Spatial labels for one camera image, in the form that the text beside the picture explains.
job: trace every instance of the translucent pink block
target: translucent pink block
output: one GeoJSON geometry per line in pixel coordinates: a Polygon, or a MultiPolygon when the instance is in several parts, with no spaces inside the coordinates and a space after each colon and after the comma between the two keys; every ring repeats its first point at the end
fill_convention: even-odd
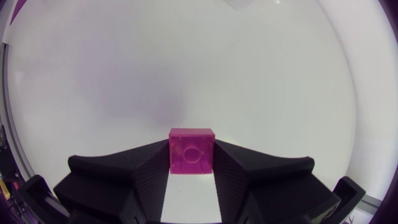
{"type": "Polygon", "coordinates": [[[215,134],[208,128],[172,128],[169,133],[171,174],[211,174],[215,134]]]}

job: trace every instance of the white curved wall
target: white curved wall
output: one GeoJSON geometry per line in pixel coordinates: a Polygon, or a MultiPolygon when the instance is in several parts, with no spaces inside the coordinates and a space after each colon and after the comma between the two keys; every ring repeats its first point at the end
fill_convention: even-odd
{"type": "Polygon", "coordinates": [[[318,0],[353,76],[357,123],[347,175],[383,199],[398,164],[398,46],[377,0],[318,0]]]}

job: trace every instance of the ribbed black surface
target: ribbed black surface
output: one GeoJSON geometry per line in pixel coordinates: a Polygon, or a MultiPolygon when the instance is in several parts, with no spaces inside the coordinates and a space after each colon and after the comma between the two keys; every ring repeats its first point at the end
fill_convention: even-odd
{"type": "Polygon", "coordinates": [[[162,216],[169,168],[169,144],[166,143],[136,170],[137,193],[148,221],[160,221],[162,216]]]}
{"type": "Polygon", "coordinates": [[[214,145],[214,177],[221,220],[232,223],[240,212],[248,187],[244,169],[217,143],[214,145]]]}

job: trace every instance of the pink plastic block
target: pink plastic block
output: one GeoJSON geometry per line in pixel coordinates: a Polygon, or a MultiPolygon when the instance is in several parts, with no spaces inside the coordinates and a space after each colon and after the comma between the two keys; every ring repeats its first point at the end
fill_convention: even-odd
{"type": "Polygon", "coordinates": [[[169,133],[171,174],[211,174],[215,135],[205,128],[172,128],[169,133]]]}

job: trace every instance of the white backdrop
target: white backdrop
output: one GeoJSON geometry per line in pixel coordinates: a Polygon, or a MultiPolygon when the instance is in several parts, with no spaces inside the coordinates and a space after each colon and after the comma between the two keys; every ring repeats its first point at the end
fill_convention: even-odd
{"type": "MultiPolygon", "coordinates": [[[[354,141],[354,91],[315,0],[27,1],[4,41],[17,132],[50,188],[67,158],[167,138],[172,127],[283,157],[329,188],[354,141]]],[[[217,222],[212,175],[171,175],[165,222],[217,222]]]]}

